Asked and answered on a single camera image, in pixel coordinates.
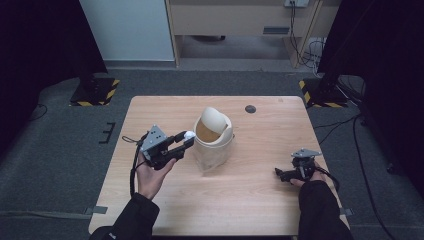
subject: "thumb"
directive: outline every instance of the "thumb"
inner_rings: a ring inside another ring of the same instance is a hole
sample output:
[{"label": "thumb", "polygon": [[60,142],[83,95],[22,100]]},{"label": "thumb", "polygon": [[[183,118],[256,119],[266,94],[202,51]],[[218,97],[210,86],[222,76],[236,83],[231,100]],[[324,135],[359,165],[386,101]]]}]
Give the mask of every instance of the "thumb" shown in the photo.
[{"label": "thumb", "polygon": [[165,167],[163,167],[160,171],[161,173],[165,176],[166,174],[169,173],[169,171],[171,171],[172,167],[174,167],[174,164],[177,162],[177,159],[173,158],[171,159],[166,165]]},{"label": "thumb", "polygon": [[301,181],[299,179],[292,178],[292,179],[290,179],[290,183],[293,184],[296,187],[302,187],[305,182]]}]

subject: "tabletop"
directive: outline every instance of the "tabletop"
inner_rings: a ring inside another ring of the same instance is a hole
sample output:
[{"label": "tabletop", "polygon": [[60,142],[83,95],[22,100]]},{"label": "tabletop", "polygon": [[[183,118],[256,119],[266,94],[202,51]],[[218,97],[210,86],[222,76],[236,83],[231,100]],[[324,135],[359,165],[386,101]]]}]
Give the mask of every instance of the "tabletop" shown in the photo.
[{"label": "tabletop", "polygon": [[[256,111],[248,113],[247,106]],[[130,200],[128,180],[136,146],[122,136],[139,139],[153,124],[168,136],[193,130],[206,107],[216,108],[231,120],[235,135],[231,156],[204,173],[187,149],[153,199],[161,209],[153,234],[297,235],[299,189],[281,182],[274,168],[293,170],[291,153],[301,148],[321,150],[304,102],[296,96],[134,97],[97,201],[107,212],[93,214],[90,233],[113,225]],[[328,169],[324,156],[315,160]],[[332,182],[327,183],[338,199]]]}]

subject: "black curtain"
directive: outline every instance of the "black curtain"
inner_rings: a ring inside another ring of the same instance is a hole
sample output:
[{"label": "black curtain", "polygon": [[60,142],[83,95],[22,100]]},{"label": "black curtain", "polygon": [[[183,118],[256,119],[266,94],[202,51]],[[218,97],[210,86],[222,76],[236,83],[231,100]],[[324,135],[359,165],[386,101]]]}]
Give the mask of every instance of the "black curtain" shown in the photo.
[{"label": "black curtain", "polygon": [[42,89],[107,72],[78,0],[0,0],[0,60],[0,155]]},{"label": "black curtain", "polygon": [[423,23],[419,0],[343,0],[319,66],[364,79],[361,111],[389,160],[422,196]]}]

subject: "black sleeve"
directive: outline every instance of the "black sleeve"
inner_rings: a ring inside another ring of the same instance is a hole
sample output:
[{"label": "black sleeve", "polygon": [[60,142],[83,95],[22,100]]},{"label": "black sleeve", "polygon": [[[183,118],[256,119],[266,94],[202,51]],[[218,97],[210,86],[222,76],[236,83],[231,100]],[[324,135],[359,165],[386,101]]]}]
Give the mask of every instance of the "black sleeve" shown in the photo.
[{"label": "black sleeve", "polygon": [[159,207],[151,200],[135,193],[113,227],[96,229],[91,239],[145,240],[152,238],[152,229],[159,215]]},{"label": "black sleeve", "polygon": [[299,206],[299,240],[353,240],[349,228],[340,220],[337,199],[327,183],[310,181],[303,184]]}]

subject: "wall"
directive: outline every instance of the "wall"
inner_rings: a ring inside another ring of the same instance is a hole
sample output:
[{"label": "wall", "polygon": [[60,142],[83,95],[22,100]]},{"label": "wall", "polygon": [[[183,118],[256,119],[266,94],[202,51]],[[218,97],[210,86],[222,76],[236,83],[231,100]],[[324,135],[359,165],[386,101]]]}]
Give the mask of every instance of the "wall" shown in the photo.
[{"label": "wall", "polygon": [[165,1],[80,3],[105,61],[174,61]]}]

